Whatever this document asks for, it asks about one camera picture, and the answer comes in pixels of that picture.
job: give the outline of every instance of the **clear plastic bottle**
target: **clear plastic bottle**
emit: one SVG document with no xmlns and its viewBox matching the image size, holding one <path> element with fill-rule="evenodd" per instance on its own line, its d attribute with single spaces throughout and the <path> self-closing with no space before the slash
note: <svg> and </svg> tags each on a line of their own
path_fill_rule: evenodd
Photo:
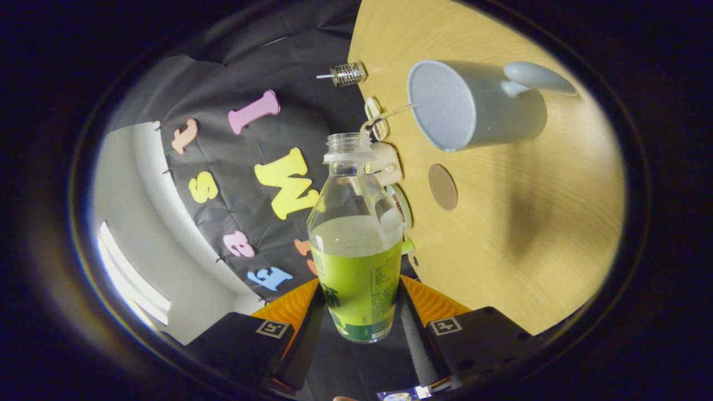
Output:
<svg viewBox="0 0 713 401">
<path fill-rule="evenodd" d="M 334 324 L 353 342 L 391 329 L 401 266 L 402 219 L 372 173 L 365 133 L 328 137 L 329 177 L 307 219 L 309 243 Z"/>
</svg>

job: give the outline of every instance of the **foam letter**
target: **foam letter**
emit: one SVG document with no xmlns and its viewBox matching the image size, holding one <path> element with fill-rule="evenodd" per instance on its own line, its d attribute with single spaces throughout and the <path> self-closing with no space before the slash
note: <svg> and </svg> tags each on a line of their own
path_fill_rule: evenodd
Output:
<svg viewBox="0 0 713 401">
<path fill-rule="evenodd" d="M 272 291 L 277 291 L 277 286 L 282 284 L 283 281 L 292 279 L 292 275 L 279 268 L 270 268 L 270 272 L 268 273 L 267 269 L 262 269 L 257 274 L 247 272 L 247 278 Z"/>
<path fill-rule="evenodd" d="M 185 122 L 185 125 L 187 125 L 188 128 L 183 132 L 176 130 L 173 133 L 173 142 L 171 142 L 171 146 L 179 155 L 183 154 L 183 149 L 188 146 L 189 143 L 193 142 L 195 136 L 198 135 L 198 125 L 194 119 L 189 119 Z"/>
<path fill-rule="evenodd" d="M 293 148 L 287 156 L 270 164 L 255 166 L 255 175 L 262 185 L 281 188 L 272 200 L 272 209 L 280 220 L 285 220 L 288 213 L 314 207 L 319 198 L 319 193 L 314 189 L 298 198 L 309 188 L 312 180 L 290 177 L 293 174 L 307 174 L 307 164 L 298 148 Z"/>
<path fill-rule="evenodd" d="M 302 242 L 300 240 L 294 240 L 294 247 L 297 248 L 297 252 L 299 252 L 299 254 L 302 256 L 307 256 L 307 253 L 312 251 L 312 247 L 309 245 L 309 241 Z M 317 267 L 314 265 L 313 260 L 307 260 L 307 267 L 309 268 L 309 271 L 312 272 L 312 274 L 317 275 Z"/>
<path fill-rule="evenodd" d="M 208 199 L 218 196 L 218 187 L 213 176 L 207 171 L 201 171 L 197 178 L 191 178 L 188 182 L 188 190 L 193 200 L 198 203 L 205 203 Z"/>
<path fill-rule="evenodd" d="M 233 255 L 246 258 L 255 256 L 255 250 L 247 243 L 247 237 L 242 231 L 235 230 L 233 234 L 223 236 L 223 243 Z"/>
<path fill-rule="evenodd" d="M 273 91 L 266 91 L 262 94 L 262 98 L 257 99 L 240 110 L 229 111 L 227 114 L 227 122 L 230 124 L 230 128 L 232 128 L 232 132 L 234 132 L 235 135 L 240 135 L 240 132 L 247 124 L 267 114 L 277 113 L 279 113 L 277 96 L 275 96 Z"/>
</svg>

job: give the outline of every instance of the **round cork coaster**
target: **round cork coaster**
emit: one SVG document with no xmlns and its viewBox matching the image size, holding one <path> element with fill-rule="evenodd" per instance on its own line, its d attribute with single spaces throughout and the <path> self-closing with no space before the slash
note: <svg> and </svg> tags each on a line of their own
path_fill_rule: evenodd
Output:
<svg viewBox="0 0 713 401">
<path fill-rule="evenodd" d="M 431 194 L 439 206 L 446 210 L 453 210 L 458 205 L 458 191 L 453 177 L 440 164 L 434 164 L 429 169 L 429 185 Z"/>
</svg>

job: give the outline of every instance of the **pink foam letter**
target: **pink foam letter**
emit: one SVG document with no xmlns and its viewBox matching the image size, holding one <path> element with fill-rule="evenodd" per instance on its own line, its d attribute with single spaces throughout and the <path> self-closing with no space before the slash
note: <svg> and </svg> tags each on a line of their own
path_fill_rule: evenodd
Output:
<svg viewBox="0 0 713 401">
<path fill-rule="evenodd" d="M 229 111 L 227 114 L 227 122 L 230 124 L 230 128 L 232 128 L 232 132 L 234 132 L 235 135 L 240 135 L 243 127 L 247 124 L 267 114 L 277 113 L 279 113 L 277 96 L 275 96 L 273 91 L 266 91 L 262 94 L 262 98 L 257 99 L 240 110 Z"/>
<path fill-rule="evenodd" d="M 223 243 L 233 255 L 246 258 L 255 256 L 255 250 L 247 243 L 247 237 L 242 231 L 235 230 L 233 234 L 223 236 Z"/>
</svg>

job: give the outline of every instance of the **table surface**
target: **table surface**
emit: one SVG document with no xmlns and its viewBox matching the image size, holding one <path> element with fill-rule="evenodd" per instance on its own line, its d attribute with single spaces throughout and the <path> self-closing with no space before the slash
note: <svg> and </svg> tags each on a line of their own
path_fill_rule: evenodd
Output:
<svg viewBox="0 0 713 401">
<path fill-rule="evenodd" d="M 542 93 L 548 121 L 532 141 L 445 153 L 410 112 L 389 119 L 384 141 L 403 165 L 399 185 L 414 216 L 411 263 L 421 280 L 469 308 L 490 305 L 542 332 L 596 292 L 615 256 L 625 177 L 612 127 L 562 64 L 495 19 L 447 0 L 363 0 L 349 61 L 364 62 L 369 74 L 359 84 L 364 98 L 375 96 L 387 111 L 407 104 L 406 77 L 421 59 L 529 61 L 579 91 Z M 453 210 L 431 195 L 435 163 L 455 180 Z"/>
</svg>

